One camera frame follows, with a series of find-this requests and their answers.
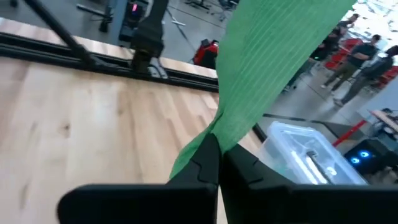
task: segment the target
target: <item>plastic lid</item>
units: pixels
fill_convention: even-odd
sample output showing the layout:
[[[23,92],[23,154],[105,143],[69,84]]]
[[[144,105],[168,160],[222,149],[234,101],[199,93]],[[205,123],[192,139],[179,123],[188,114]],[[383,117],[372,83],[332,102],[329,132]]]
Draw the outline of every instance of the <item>plastic lid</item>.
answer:
[[[274,121],[267,133],[261,151],[271,156],[274,167],[284,167],[277,171],[294,182],[367,184],[319,131]]]

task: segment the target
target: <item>wooden table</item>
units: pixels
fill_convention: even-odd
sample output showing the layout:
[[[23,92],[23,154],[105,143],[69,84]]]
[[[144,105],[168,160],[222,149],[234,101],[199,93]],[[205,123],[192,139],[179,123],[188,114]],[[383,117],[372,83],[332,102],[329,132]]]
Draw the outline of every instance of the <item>wooden table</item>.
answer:
[[[60,43],[50,30],[3,19],[0,31]],[[125,49],[76,37],[94,52]],[[162,58],[165,67],[215,71]],[[94,183],[166,183],[182,147],[212,121],[218,95],[0,58],[0,223],[58,223],[67,191]],[[255,152],[250,132],[240,142]],[[225,223],[219,209],[219,223]]]
[[[372,111],[373,116],[375,116],[380,121],[386,123],[391,129],[398,133],[398,124],[388,117],[388,115],[380,110]]]

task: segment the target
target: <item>blue light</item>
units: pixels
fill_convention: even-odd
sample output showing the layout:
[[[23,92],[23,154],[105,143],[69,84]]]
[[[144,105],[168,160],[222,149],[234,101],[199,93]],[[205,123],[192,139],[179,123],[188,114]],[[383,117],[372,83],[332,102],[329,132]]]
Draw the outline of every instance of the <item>blue light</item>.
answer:
[[[357,157],[352,157],[351,158],[351,162],[353,163],[353,164],[359,164],[359,162],[361,162]]]
[[[360,155],[362,158],[367,158],[367,157],[369,157],[371,154],[370,154],[368,151],[362,150],[362,151],[359,152],[359,155]]]

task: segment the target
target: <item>pants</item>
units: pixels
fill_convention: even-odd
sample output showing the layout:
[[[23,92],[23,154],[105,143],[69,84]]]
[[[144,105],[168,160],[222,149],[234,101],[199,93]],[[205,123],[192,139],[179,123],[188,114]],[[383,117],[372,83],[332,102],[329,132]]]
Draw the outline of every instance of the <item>pants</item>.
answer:
[[[306,60],[304,64],[297,70],[297,72],[294,74],[292,79],[287,83],[287,86],[292,86],[296,82],[296,80],[301,76],[301,74],[305,72],[309,72],[311,68],[315,65],[316,62],[314,61],[309,61]]]
[[[351,78],[354,72],[357,71],[357,69],[358,68],[355,67],[353,64],[345,62],[337,68],[336,72],[324,83],[324,85],[328,86],[333,81],[335,81],[337,77],[340,77],[340,80],[331,89],[332,91],[335,91],[341,86],[341,84]]]
[[[358,93],[361,91],[362,88],[365,86],[369,85],[372,82],[372,80],[363,77],[361,74],[358,75],[358,78],[355,79],[355,82],[351,86],[351,88],[348,90],[348,92],[345,94],[345,96],[341,99],[341,102],[343,104],[346,104],[350,100],[352,100]]]

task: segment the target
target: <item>person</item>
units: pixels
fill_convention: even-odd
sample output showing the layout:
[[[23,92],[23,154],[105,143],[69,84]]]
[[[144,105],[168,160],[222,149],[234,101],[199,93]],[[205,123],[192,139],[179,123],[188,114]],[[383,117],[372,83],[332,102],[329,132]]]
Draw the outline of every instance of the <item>person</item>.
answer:
[[[379,59],[373,65],[364,68],[358,75],[351,88],[348,90],[342,99],[334,99],[335,104],[338,106],[344,106],[350,100],[352,100],[359,91],[365,86],[378,79],[386,71],[390,70],[394,64],[393,56],[398,55],[398,45],[395,45],[386,51],[387,57]]]
[[[354,72],[361,68],[365,61],[371,60],[376,55],[376,43],[380,38],[380,35],[376,34],[370,42],[356,46],[347,56],[346,61],[337,68],[336,72],[321,87],[326,88],[337,77],[340,77],[340,80],[331,89],[331,93],[334,94],[344,81],[351,78]]]
[[[341,36],[347,33],[349,28],[354,27],[355,21],[359,18],[359,14],[355,13],[347,21],[340,21],[337,26],[341,28]]]
[[[340,38],[340,27],[336,26],[332,32],[322,41],[322,43],[311,53],[310,57],[304,64],[297,70],[294,76],[287,83],[284,91],[290,91],[294,88],[294,83],[301,76],[302,73],[309,71],[317,61],[322,61],[333,50],[334,46],[338,45]]]

